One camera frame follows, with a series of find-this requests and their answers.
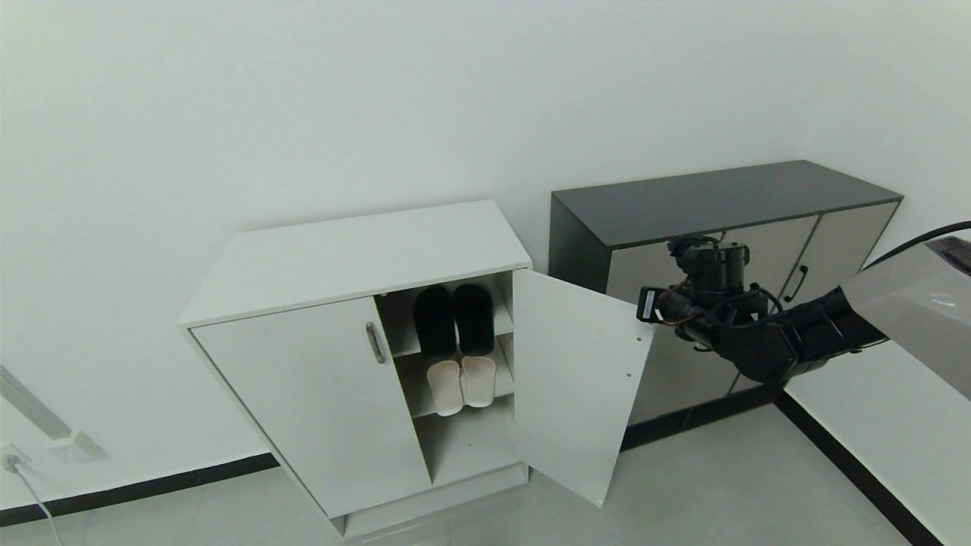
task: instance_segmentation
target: robotic arm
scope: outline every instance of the robotic arm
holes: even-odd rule
[[[967,228],[971,222],[926,233],[785,310],[758,284],[745,289],[744,244],[677,237],[668,250],[686,278],[667,289],[641,288],[637,317],[673,326],[696,351],[715,352],[760,383],[893,339],[971,398],[971,365],[960,365],[971,356],[971,242],[934,239]]]

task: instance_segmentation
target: black cable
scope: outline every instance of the black cable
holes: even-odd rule
[[[941,235],[947,235],[948,233],[953,233],[955,231],[961,231],[963,229],[971,229],[971,220],[964,221],[964,222],[958,222],[958,223],[952,223],[950,225],[945,225],[944,227],[938,227],[937,229],[932,229],[932,230],[924,233],[923,235],[918,235],[917,237],[914,237],[910,241],[907,241],[906,243],[904,243],[904,244],[900,245],[899,247],[893,249],[892,251],[884,254],[883,256],[880,256],[877,259],[871,261],[869,265],[867,265],[866,267],[863,268],[863,270],[865,271],[865,270],[873,267],[874,265],[880,263],[881,261],[884,261],[885,259],[890,259],[890,258],[892,258],[894,256],[897,256],[898,254],[906,251],[907,249],[909,249],[911,247],[914,247],[916,245],[919,245],[920,243],[923,243],[925,241],[929,241],[929,240],[931,240],[931,239],[933,239],[935,237],[940,237]]]
[[[760,293],[765,294],[766,296],[768,296],[769,299],[772,300],[772,303],[776,305],[776,309],[778,309],[779,311],[782,311],[782,309],[783,309],[782,303],[779,302],[779,300],[776,298],[776,296],[772,295],[772,293],[769,292],[768,290],[766,290],[766,289],[764,289],[762,287],[759,287],[758,285],[755,285],[755,288],[752,289],[752,290],[744,291],[744,292],[739,293],[739,294],[735,294],[735,295],[733,295],[731,297],[727,297],[726,299],[723,299],[722,301],[718,302],[711,309],[708,309],[707,311],[705,311],[705,318],[708,319],[708,322],[711,323],[712,325],[719,326],[719,327],[722,327],[722,328],[729,328],[729,329],[753,328],[753,327],[756,327],[756,326],[762,326],[764,324],[774,324],[774,325],[778,325],[776,323],[775,315],[769,315],[768,317],[763,317],[763,318],[761,318],[761,319],[759,319],[757,321],[752,321],[750,323],[729,324],[729,323],[726,323],[725,321],[723,321],[722,319],[719,319],[718,316],[715,314],[715,311],[716,310],[720,309],[721,307],[723,307],[723,306],[725,306],[725,305],[727,305],[729,303],[734,303],[734,302],[739,301],[739,300],[742,300],[742,299],[746,299],[746,298],[749,298],[749,297],[754,297],[754,296],[756,296],[756,295],[758,295]]]

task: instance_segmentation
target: black slipper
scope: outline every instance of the black slipper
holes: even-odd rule
[[[495,328],[492,325],[492,298],[488,291],[475,285],[462,285],[455,289],[452,301],[462,353],[470,357],[491,353],[495,346]]]
[[[455,354],[455,322],[452,297],[445,287],[423,290],[412,306],[415,332],[419,336],[421,355],[432,362]]]

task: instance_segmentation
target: metal door handle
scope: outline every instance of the metal door handle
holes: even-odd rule
[[[374,329],[374,323],[368,323],[364,326],[367,330],[367,338],[371,342],[371,350],[374,351],[374,358],[378,361],[378,364],[385,363],[385,354],[381,352],[381,344],[378,343],[378,333]]]
[[[802,288],[802,284],[806,282],[806,274],[809,273],[809,266],[808,265],[800,265],[799,266],[799,271],[802,273],[802,279],[799,279],[799,284],[796,285],[795,291],[791,295],[788,295],[788,296],[786,296],[786,297],[783,298],[783,301],[785,303],[789,303],[790,301],[792,301],[793,299],[795,299],[795,295],[799,293],[799,289]]]

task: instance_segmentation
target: black countertop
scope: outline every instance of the black countertop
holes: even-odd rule
[[[810,161],[552,193],[608,248],[902,199]]]

